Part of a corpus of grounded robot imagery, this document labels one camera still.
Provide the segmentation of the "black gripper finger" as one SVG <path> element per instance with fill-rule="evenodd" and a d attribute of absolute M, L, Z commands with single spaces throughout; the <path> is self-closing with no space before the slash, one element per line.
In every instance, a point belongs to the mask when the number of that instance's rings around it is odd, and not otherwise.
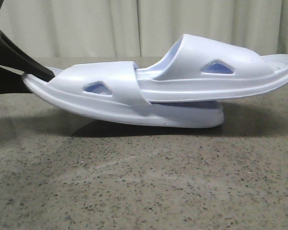
<path fill-rule="evenodd" d="M 0 30 L 0 65 L 21 70 L 49 81 L 55 74 L 28 56 Z"/>

